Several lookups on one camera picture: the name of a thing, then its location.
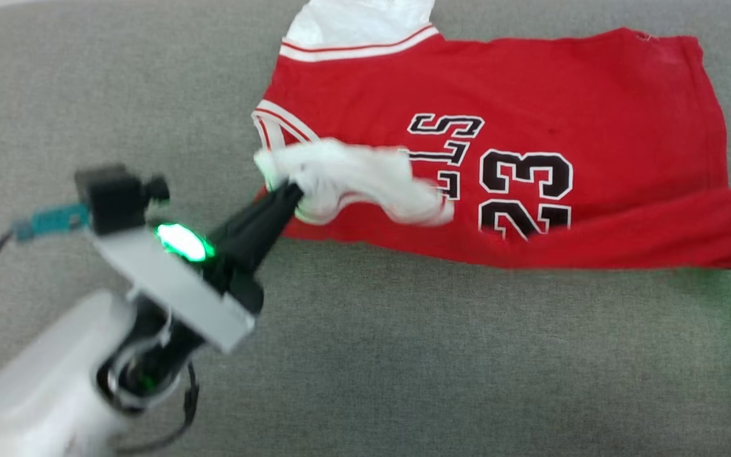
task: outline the white trim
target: white trim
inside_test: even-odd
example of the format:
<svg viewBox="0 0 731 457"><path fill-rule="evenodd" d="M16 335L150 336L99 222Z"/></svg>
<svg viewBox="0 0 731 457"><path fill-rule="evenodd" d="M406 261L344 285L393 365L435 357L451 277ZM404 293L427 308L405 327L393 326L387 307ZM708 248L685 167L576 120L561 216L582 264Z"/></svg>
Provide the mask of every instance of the white trim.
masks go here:
<svg viewBox="0 0 731 457"><path fill-rule="evenodd" d="M438 30L428 24L424 28L411 34L408 38L397 44L373 44L373 46L358 46L350 49L319 49L319 50L302 50L296 49L297 44L292 44L284 40L281 44L280 55L292 60L301 62L323 62L326 60L343 60L344 58L364 58L375 57L378 55L389 55L408 50L416 44L422 43L424 40L438 35Z"/></svg>
<svg viewBox="0 0 731 457"><path fill-rule="evenodd" d="M270 136L270 142L272 143L275 143L277 139L273 138L272 131L276 130L276 128L272 128L274 125L278 125L287 132L292 133L300 142L316 142L320 139L301 119L268 100L262 100L258 104L253 111L253 117L262 119L262 128L267 129L267 134ZM281 132L276 133L276 135L279 136L281 144L284 143L284 135Z"/></svg>
<svg viewBox="0 0 731 457"><path fill-rule="evenodd" d="M277 122L253 113L253 124L256 125L258 136L261 138L261 147L269 150L285 147L284 131Z"/></svg>

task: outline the jersey armhole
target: jersey armhole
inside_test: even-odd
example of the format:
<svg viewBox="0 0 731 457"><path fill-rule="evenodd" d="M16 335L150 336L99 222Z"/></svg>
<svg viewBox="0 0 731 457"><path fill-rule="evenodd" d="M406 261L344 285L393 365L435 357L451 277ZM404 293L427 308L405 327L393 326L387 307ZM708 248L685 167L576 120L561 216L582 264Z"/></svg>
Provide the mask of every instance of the jersey armhole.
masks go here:
<svg viewBox="0 0 731 457"><path fill-rule="evenodd" d="M268 100L262 100L253 110L253 122L261 138L261 147L268 150L320 139L301 119Z"/></svg>

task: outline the basketball jersey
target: basketball jersey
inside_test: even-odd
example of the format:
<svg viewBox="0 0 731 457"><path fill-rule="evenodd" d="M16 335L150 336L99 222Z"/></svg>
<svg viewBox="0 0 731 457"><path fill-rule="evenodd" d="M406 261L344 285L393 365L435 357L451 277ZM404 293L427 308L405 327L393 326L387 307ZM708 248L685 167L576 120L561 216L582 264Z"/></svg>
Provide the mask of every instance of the basketball jersey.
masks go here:
<svg viewBox="0 0 731 457"><path fill-rule="evenodd" d="M430 0L312 0L253 119L265 147L407 151L446 225L353 203L286 234L497 267L731 267L726 131L694 37L445 39Z"/></svg>

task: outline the white cloth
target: white cloth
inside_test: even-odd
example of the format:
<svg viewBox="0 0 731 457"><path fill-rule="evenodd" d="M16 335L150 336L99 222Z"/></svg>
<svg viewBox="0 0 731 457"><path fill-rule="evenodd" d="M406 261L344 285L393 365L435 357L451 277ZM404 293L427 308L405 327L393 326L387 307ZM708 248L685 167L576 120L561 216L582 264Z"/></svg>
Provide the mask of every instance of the white cloth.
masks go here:
<svg viewBox="0 0 731 457"><path fill-rule="evenodd" d="M430 23L435 0L310 0L285 41L306 49L389 44Z"/></svg>
<svg viewBox="0 0 731 457"><path fill-rule="evenodd" d="M290 180L305 197L298 219L325 225L354 202L380 205L404 225L444 225L453 219L453 203L435 185L415 179L398 147L345 145L335 139L296 143L278 150L259 150L253 157L267 188Z"/></svg>

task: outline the gray fabric surface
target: gray fabric surface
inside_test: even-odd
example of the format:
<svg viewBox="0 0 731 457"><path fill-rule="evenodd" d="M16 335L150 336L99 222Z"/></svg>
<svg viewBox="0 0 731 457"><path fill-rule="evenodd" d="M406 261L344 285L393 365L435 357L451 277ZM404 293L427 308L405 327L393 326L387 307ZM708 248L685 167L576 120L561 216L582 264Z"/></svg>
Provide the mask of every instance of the gray fabric surface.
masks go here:
<svg viewBox="0 0 731 457"><path fill-rule="evenodd" d="M249 113L302 2L0 10L0 230L110 160L165 173L166 214L200 229L246 203ZM731 3L440 0L433 20L461 39L699 36L731 178ZM261 281L258 330L200 356L197 421L164 455L731 455L731 272L515 272L282 241ZM125 284L82 237L8 249L0 367L104 286ZM175 427L179 401L134 441Z"/></svg>

